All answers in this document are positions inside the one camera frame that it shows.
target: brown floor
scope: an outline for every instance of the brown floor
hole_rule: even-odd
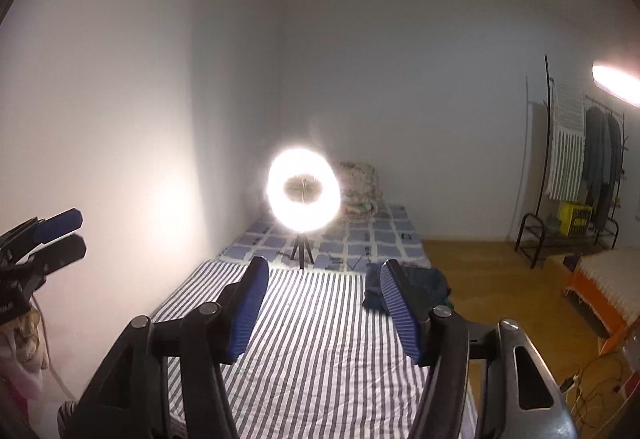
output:
[[[574,307],[562,296],[566,273],[558,259],[549,259],[544,267],[532,271],[506,242],[425,241],[423,245],[432,265],[447,277],[456,311],[469,320],[487,324],[496,324],[505,317],[516,320],[556,381],[574,375],[598,356],[598,328],[581,316],[583,308]],[[582,391],[585,396],[591,393],[592,400],[582,412],[583,438],[591,437],[622,401],[612,390],[621,377],[619,358],[623,356],[599,359],[585,371]],[[622,365],[626,379],[624,359]],[[473,362],[469,374],[477,402],[481,367],[481,363]],[[575,389],[568,396],[569,408],[574,400]]]

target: bed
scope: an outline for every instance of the bed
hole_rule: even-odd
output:
[[[362,307],[369,263],[388,258],[430,267],[402,206],[369,221],[338,221],[310,235],[315,264],[290,260],[295,235],[270,215],[217,260],[200,265],[158,308],[154,321],[181,317],[237,281],[254,255],[270,262],[270,281],[247,352],[223,366],[242,438],[406,437],[427,369],[402,351],[390,318]],[[184,437],[180,364],[168,366],[170,413]],[[461,437],[474,436],[467,391]]]
[[[588,303],[602,321],[609,339],[601,355],[614,351],[640,316],[640,249],[612,249],[582,257],[569,277],[567,291]]]

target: folded dark blue clothing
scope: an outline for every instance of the folded dark blue clothing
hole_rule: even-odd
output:
[[[380,289],[380,268],[381,266],[376,264],[369,264],[367,266],[362,306],[365,309],[381,311],[388,314],[385,299],[382,296],[382,289]],[[447,305],[453,308],[453,304],[449,300],[451,289],[440,269],[435,267],[416,267],[412,265],[402,265],[401,269],[407,277],[409,284],[422,296],[429,307]]]

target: yellow box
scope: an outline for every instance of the yellow box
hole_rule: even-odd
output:
[[[560,233],[566,237],[578,237],[587,233],[593,208],[576,202],[562,202],[558,210]]]

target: metal screw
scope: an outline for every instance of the metal screw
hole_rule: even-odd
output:
[[[220,306],[215,302],[204,302],[198,310],[200,311],[200,314],[209,315],[216,313],[219,308]]]
[[[142,329],[142,327],[146,327],[149,323],[149,318],[144,315],[136,316],[131,321],[131,327],[135,327],[136,329]]]
[[[451,309],[446,305],[436,305],[436,307],[433,308],[433,314],[439,318],[448,318],[451,316]]]
[[[517,331],[518,329],[520,329],[517,321],[512,320],[511,318],[505,318],[504,320],[501,320],[500,325],[507,331]]]

